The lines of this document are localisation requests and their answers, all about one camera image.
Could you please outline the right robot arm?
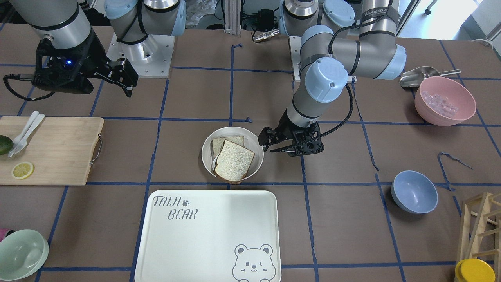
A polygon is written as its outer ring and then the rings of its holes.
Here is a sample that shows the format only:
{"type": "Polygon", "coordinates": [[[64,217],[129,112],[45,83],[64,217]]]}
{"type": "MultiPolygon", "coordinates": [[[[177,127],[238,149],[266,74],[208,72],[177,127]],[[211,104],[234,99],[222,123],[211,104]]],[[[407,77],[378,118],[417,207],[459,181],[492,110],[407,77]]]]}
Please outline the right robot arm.
{"type": "Polygon", "coordinates": [[[120,87],[127,97],[137,86],[137,64],[161,60],[153,36],[180,36],[186,27],[184,0],[106,0],[120,58],[110,59],[86,15],[85,0],[11,0],[40,37],[32,74],[4,75],[5,87],[25,101],[56,92],[90,94],[91,78],[120,87]]]}

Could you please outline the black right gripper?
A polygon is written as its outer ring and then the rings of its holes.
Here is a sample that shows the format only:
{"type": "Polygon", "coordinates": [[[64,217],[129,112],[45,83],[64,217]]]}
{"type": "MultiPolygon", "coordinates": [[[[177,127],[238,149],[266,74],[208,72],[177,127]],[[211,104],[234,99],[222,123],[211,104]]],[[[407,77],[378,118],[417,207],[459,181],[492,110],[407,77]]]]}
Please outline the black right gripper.
{"type": "Polygon", "coordinates": [[[90,94],[94,87],[89,79],[97,78],[118,85],[128,98],[132,96],[137,72],[126,58],[109,59],[93,30],[75,47],[57,49],[54,43],[45,35],[37,46],[33,86],[48,92],[90,94]]]}

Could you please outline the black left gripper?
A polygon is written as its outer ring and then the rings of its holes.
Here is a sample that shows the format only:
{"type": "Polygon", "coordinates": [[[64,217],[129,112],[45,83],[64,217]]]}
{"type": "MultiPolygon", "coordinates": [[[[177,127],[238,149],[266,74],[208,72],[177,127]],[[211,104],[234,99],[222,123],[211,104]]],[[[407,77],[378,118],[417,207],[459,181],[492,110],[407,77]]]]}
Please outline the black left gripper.
{"type": "Polygon", "coordinates": [[[290,145],[271,149],[269,152],[285,152],[291,157],[313,155],[324,150],[320,134],[320,125],[317,122],[307,127],[300,127],[290,121],[288,116],[282,116],[275,129],[263,128],[258,135],[258,144],[264,152],[267,152],[272,145],[290,140],[290,145]]]}

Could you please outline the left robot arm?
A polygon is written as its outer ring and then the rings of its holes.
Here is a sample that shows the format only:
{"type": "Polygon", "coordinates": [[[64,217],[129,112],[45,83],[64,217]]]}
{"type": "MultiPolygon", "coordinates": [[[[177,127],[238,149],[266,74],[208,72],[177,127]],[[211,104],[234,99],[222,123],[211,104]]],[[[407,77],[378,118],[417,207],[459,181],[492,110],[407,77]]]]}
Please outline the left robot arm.
{"type": "Polygon", "coordinates": [[[300,84],[279,125],[265,127],[258,136],[264,151],[290,140],[290,146],[274,149],[289,156],[313,155],[324,150],[319,118],[343,90],[353,111],[349,76],[395,79],[406,63],[406,50],[395,42],[398,10],[391,0],[364,0],[360,23],[344,0],[283,0],[279,8],[279,32],[300,36],[300,84]]]}

